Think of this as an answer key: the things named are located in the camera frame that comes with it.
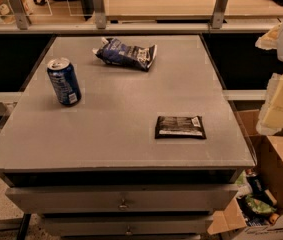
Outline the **dark chocolate rxbar wrapper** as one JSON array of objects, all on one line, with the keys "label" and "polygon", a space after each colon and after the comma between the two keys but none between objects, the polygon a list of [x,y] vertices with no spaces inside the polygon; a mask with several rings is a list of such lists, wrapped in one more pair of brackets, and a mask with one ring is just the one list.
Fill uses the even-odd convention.
[{"label": "dark chocolate rxbar wrapper", "polygon": [[202,117],[159,116],[155,127],[155,138],[205,139]]}]

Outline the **blue pepsi can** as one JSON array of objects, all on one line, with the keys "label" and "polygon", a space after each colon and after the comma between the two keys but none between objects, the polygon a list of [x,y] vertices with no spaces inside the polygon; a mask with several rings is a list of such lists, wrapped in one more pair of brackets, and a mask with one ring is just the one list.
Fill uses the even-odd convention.
[{"label": "blue pepsi can", "polygon": [[55,58],[47,64],[47,74],[62,105],[71,106],[81,99],[74,66],[67,58]]}]

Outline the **open cardboard box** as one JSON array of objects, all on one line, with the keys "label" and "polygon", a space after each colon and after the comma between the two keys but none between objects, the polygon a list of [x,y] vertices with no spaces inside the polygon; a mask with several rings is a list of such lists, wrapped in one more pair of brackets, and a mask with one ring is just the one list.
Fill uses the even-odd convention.
[{"label": "open cardboard box", "polygon": [[283,136],[258,134],[257,110],[239,111],[237,115],[256,152],[254,171],[277,200],[273,206],[276,212],[258,215],[246,205],[246,196],[233,199],[225,210],[214,213],[208,233],[220,234],[222,240],[283,240]]}]

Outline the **dark bottle in box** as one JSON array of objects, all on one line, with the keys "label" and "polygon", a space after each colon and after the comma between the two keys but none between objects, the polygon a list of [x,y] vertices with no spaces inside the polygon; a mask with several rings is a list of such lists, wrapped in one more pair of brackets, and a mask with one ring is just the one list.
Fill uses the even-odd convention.
[{"label": "dark bottle in box", "polygon": [[247,181],[252,188],[253,195],[256,199],[263,201],[264,203],[276,206],[277,200],[272,195],[270,190],[265,186],[261,177],[254,171],[249,170],[246,175]]}]

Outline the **wooden background table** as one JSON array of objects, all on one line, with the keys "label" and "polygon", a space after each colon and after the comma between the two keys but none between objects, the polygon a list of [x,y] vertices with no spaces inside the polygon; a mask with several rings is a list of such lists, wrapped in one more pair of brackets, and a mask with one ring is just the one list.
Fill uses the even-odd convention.
[{"label": "wooden background table", "polygon": [[[210,18],[216,0],[105,0],[109,19]],[[226,18],[283,17],[272,0],[228,0]]]}]

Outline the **green snack bag in box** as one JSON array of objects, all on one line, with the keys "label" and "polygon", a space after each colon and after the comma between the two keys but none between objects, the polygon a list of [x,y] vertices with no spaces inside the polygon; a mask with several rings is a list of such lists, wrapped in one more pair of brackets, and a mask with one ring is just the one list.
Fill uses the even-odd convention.
[{"label": "green snack bag in box", "polygon": [[247,195],[244,200],[249,209],[255,214],[268,216],[276,212],[273,206],[254,198],[252,195]]}]

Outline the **blue crumpled chip bag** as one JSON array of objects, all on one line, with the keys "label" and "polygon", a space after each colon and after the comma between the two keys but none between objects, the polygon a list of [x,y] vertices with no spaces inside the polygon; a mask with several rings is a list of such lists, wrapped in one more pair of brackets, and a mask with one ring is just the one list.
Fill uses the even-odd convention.
[{"label": "blue crumpled chip bag", "polygon": [[148,48],[139,46],[129,46],[117,38],[101,38],[102,46],[93,48],[94,55],[108,65],[116,65],[138,69],[148,72],[152,66],[156,54],[157,46]]}]

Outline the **lower grey drawer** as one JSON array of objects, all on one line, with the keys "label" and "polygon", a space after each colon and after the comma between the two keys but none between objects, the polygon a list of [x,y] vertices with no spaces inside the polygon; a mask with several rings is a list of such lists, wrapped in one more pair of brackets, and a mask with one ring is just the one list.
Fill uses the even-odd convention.
[{"label": "lower grey drawer", "polygon": [[45,218],[44,228],[55,236],[135,236],[204,233],[211,216],[114,216]]}]

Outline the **grey drawer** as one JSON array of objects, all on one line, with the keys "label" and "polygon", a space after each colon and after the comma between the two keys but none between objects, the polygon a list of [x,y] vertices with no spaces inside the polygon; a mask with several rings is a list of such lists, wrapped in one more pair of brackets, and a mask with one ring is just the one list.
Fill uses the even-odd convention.
[{"label": "grey drawer", "polygon": [[223,210],[233,184],[113,185],[10,188],[6,196],[23,212],[176,212]]},{"label": "grey drawer", "polygon": [[44,228],[55,236],[135,236],[204,233],[211,216],[114,216],[45,218]]}]

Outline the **upper grey drawer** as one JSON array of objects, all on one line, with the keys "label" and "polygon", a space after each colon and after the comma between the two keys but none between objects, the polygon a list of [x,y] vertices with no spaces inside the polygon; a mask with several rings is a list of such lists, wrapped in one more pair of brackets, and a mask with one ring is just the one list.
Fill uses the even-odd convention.
[{"label": "upper grey drawer", "polygon": [[223,210],[233,184],[113,185],[10,188],[6,196],[23,212],[176,212]]}]

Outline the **right metal bracket post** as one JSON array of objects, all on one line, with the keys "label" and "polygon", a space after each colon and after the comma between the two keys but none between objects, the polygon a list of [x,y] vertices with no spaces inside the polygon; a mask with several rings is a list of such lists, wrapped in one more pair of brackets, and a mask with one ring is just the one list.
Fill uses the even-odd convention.
[{"label": "right metal bracket post", "polygon": [[215,0],[214,10],[210,20],[212,29],[220,29],[224,22],[224,15],[228,0]]}]

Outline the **metal bracket post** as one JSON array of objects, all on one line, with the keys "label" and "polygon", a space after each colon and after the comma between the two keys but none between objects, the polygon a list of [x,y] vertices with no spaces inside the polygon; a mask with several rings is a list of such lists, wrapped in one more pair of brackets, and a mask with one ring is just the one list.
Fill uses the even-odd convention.
[{"label": "metal bracket post", "polygon": [[25,10],[25,6],[22,0],[9,0],[11,8],[13,10],[16,25],[20,30],[27,30],[30,26],[30,20]]},{"label": "metal bracket post", "polygon": [[107,25],[107,18],[105,14],[104,0],[93,0],[95,25],[98,29],[105,29]]},{"label": "metal bracket post", "polygon": [[215,0],[214,10],[210,20],[212,29],[220,29],[224,22],[224,15],[228,0]]}]

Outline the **middle metal bracket post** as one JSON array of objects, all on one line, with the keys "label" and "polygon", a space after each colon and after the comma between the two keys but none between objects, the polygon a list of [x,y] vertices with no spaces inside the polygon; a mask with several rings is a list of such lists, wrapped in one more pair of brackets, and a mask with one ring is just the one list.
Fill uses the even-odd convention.
[{"label": "middle metal bracket post", "polygon": [[104,0],[93,0],[95,25],[98,29],[105,29],[107,25],[107,18],[105,14]]}]

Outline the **left metal bracket post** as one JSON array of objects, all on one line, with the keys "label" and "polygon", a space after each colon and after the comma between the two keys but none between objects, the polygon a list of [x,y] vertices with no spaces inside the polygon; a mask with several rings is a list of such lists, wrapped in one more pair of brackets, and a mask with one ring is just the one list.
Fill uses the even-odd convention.
[{"label": "left metal bracket post", "polygon": [[30,20],[25,10],[25,6],[22,0],[9,0],[11,8],[13,10],[16,25],[20,30],[27,30],[30,26]]}]

